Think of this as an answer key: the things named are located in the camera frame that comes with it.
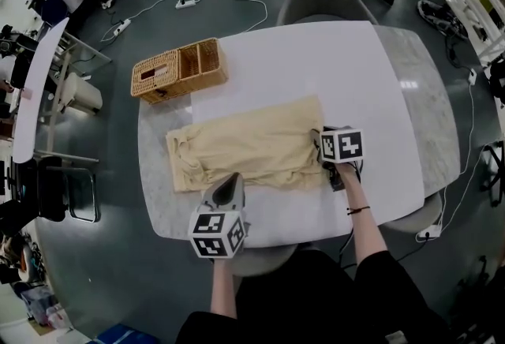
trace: floor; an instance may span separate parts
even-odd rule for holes
[[[99,45],[111,21],[131,17],[155,1],[117,0],[114,18],[96,11],[80,36],[91,45]],[[271,27],[283,0],[263,1],[269,17],[260,28]],[[381,0],[363,1],[381,24],[414,30],[425,42],[447,87],[464,163],[472,118],[467,74],[446,59],[444,38],[417,15],[417,0],[396,0],[392,7]],[[210,303],[210,262],[198,260],[185,241],[158,237],[149,221],[137,160],[139,101],[129,95],[130,74],[136,62],[154,54],[198,39],[243,31],[260,20],[262,10],[252,3],[203,0],[197,7],[176,11],[174,2],[160,3],[139,16],[105,50],[114,62],[92,72],[91,80],[104,98],[99,115],[89,118],[69,111],[58,123],[57,148],[100,159],[96,175],[101,220],[87,224],[67,217],[61,223],[37,222],[56,294],[74,325],[90,337],[114,323],[125,323],[162,342],[173,342],[187,315],[207,310]],[[465,64],[478,65],[468,43],[460,43],[456,51]],[[473,88],[473,99],[470,169],[481,147],[501,135],[495,103],[483,76]],[[447,219],[470,173],[447,189]],[[474,270],[480,255],[496,256],[503,240],[503,206],[491,208],[488,194],[479,192],[484,177],[485,166],[481,164],[443,237],[402,262],[428,304],[446,318],[458,281]],[[394,256],[418,247],[410,235],[383,232]],[[344,237],[329,239],[319,246],[336,259],[343,241]],[[351,245],[344,264],[353,261]],[[491,261],[490,269],[494,267],[496,262]]]

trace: marble tabletop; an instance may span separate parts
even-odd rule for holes
[[[459,176],[459,142],[454,115],[435,63],[419,36],[399,28],[375,26],[400,83],[413,124],[425,196]],[[149,218],[161,237],[187,239],[189,216],[201,193],[173,190],[165,135],[193,123],[190,95],[149,105],[140,101],[138,150],[140,178]]]

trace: beige cloth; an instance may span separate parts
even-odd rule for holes
[[[207,189],[233,172],[247,184],[311,189],[324,182],[310,130],[321,130],[316,96],[170,131],[177,192]]]

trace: wicker basket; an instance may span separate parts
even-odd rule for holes
[[[146,81],[149,79],[153,79],[150,84]],[[158,103],[222,84],[227,79],[226,60],[218,40],[206,39],[136,64],[133,68],[132,95],[149,103]]]

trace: black bracelet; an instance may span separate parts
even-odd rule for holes
[[[356,208],[356,209],[347,208],[347,211],[349,211],[349,212],[347,212],[347,215],[359,214],[364,209],[370,209],[370,207],[362,207],[362,208]]]

